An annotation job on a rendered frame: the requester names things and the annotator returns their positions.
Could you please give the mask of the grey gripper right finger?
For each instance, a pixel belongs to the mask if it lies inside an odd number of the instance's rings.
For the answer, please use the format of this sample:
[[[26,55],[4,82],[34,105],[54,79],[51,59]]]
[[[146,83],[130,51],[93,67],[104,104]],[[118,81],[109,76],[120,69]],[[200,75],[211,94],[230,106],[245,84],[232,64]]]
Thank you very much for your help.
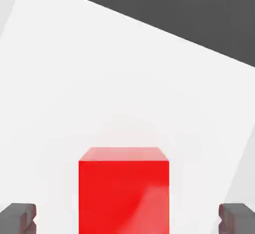
[[[219,205],[219,234],[255,234],[255,212],[243,203]]]

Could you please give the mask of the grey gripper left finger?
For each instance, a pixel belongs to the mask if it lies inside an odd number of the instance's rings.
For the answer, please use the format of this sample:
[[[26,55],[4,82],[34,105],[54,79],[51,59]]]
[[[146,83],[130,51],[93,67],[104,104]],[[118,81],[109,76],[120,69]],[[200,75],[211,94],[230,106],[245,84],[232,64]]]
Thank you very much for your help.
[[[36,234],[36,205],[11,203],[0,212],[0,234]]]

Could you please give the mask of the small red cube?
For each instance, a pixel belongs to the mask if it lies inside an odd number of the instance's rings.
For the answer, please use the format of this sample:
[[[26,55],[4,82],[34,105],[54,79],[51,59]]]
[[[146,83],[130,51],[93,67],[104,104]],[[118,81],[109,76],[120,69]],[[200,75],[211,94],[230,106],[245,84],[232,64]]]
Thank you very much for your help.
[[[169,160],[157,147],[92,147],[79,160],[79,234],[169,234]]]

